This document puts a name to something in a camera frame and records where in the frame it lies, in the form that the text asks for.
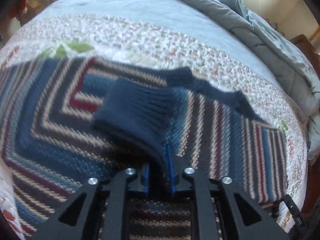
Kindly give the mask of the grey crumpled comforter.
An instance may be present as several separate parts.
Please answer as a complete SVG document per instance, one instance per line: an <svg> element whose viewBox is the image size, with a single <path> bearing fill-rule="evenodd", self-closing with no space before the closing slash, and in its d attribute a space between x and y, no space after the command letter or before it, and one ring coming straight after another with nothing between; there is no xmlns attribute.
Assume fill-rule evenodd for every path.
<svg viewBox="0 0 320 240"><path fill-rule="evenodd" d="M319 77L306 56L242 0L180 0L230 31L274 74L308 118L308 160L319 156Z"/></svg>

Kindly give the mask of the white floral quilt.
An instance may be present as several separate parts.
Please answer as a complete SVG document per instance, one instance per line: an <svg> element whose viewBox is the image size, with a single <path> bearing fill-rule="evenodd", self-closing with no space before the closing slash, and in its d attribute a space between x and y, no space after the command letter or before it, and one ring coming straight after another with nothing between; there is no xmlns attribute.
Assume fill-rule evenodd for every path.
<svg viewBox="0 0 320 240"><path fill-rule="evenodd" d="M305 124L294 103L216 46L159 25L94 14L39 18L1 51L1 212L28 239L89 175L116 167L114 145L91 130L103 101L104 59L153 69L189 66L222 89L242 89L287 142L287 192L306 193Z"/></svg>

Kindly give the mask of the wooden headboard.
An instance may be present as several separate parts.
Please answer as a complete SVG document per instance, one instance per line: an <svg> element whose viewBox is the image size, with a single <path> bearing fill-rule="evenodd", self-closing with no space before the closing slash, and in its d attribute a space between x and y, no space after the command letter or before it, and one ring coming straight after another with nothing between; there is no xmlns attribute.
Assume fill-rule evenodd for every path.
<svg viewBox="0 0 320 240"><path fill-rule="evenodd" d="M314 46L304 34L300 34L290 40L306 56L312 65L319 64L319 55Z"/></svg>

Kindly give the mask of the striped knit sweater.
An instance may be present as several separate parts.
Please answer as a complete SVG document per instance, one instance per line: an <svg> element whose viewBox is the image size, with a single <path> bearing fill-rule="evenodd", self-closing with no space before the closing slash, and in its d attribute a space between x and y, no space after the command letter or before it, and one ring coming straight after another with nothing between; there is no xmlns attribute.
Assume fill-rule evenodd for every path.
<svg viewBox="0 0 320 240"><path fill-rule="evenodd" d="M26 239L87 179L166 153L211 179L231 177L259 204L279 202L285 144L242 92L188 67L54 57L1 70L1 154Z"/></svg>

